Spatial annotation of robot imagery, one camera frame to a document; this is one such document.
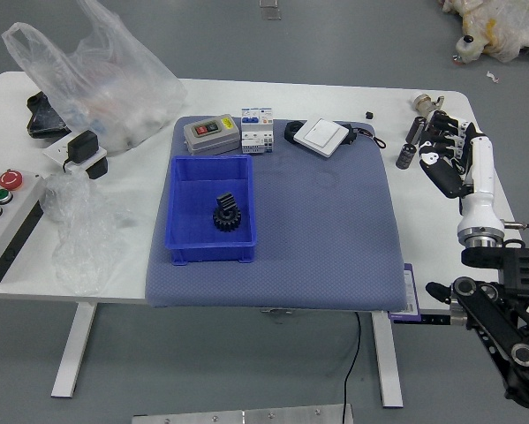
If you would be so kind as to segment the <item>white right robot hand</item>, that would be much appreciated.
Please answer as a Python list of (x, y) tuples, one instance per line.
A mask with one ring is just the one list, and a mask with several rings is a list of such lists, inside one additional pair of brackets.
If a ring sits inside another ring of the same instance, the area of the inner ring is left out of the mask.
[(419, 165), (445, 197), (459, 199), (459, 243), (502, 242), (504, 226), (494, 209), (493, 145), (476, 124), (435, 111), (419, 142)]

